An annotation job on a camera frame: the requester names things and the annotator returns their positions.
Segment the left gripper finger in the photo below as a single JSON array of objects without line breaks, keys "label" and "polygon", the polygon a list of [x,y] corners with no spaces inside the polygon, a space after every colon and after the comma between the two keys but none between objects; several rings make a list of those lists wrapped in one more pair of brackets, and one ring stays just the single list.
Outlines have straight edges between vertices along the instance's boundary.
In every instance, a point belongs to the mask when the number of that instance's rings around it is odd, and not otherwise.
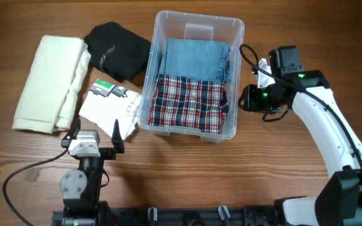
[{"label": "left gripper finger", "polygon": [[119,122],[117,119],[114,121],[114,127],[113,127],[112,136],[111,136],[111,143],[114,148],[123,147],[123,139],[121,137],[121,133],[119,130]]},{"label": "left gripper finger", "polygon": [[78,118],[69,130],[69,139],[75,139],[81,128],[81,120]]}]

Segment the blue denim jeans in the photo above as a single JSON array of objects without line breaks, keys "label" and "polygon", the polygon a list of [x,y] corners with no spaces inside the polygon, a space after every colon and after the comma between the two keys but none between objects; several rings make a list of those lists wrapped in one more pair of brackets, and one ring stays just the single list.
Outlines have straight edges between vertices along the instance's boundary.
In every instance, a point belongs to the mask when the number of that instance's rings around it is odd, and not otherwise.
[{"label": "blue denim jeans", "polygon": [[168,38],[159,73],[226,83],[230,81],[230,53],[230,45],[224,42]]}]

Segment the red navy plaid shirt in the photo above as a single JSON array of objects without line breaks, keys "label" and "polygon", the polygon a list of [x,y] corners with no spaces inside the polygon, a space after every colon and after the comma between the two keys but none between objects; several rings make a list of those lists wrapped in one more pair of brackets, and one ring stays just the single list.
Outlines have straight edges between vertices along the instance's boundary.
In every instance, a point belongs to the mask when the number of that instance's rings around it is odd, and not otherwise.
[{"label": "red navy plaid shirt", "polygon": [[219,134],[229,111],[223,83],[160,74],[148,124],[158,127],[191,127]]}]

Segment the black garment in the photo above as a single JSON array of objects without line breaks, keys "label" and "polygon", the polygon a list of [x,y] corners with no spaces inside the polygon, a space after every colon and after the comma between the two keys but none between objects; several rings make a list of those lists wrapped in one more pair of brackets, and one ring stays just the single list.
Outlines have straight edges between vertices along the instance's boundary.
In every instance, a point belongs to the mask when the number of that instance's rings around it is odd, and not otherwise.
[{"label": "black garment", "polygon": [[117,22],[94,27],[84,41],[90,64],[119,82],[133,80],[147,66],[151,42]]}]

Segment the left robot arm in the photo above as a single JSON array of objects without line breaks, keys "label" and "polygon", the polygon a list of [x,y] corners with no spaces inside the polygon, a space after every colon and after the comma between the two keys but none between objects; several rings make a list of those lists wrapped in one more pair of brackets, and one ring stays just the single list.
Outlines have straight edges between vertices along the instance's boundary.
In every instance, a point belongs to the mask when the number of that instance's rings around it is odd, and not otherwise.
[{"label": "left robot arm", "polygon": [[82,130],[80,120],[62,139],[61,147],[79,160],[79,167],[66,172],[60,180],[64,209],[62,219],[53,218],[54,225],[119,225],[119,220],[105,201],[100,201],[102,176],[105,160],[115,160],[118,153],[124,153],[119,122],[114,121],[111,148],[100,148],[99,133]]}]

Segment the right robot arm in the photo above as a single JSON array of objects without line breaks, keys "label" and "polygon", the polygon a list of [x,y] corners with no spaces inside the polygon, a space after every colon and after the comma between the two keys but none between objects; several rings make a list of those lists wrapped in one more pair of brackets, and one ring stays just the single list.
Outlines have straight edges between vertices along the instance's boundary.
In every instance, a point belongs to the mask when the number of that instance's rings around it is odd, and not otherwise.
[{"label": "right robot arm", "polygon": [[290,111],[301,119],[317,145],[329,180],[315,198],[275,201],[280,225],[362,225],[362,142],[339,110],[331,86],[320,70],[305,70],[296,46],[281,46],[264,63],[250,63],[256,85],[244,88],[238,100],[247,112],[265,122]]}]

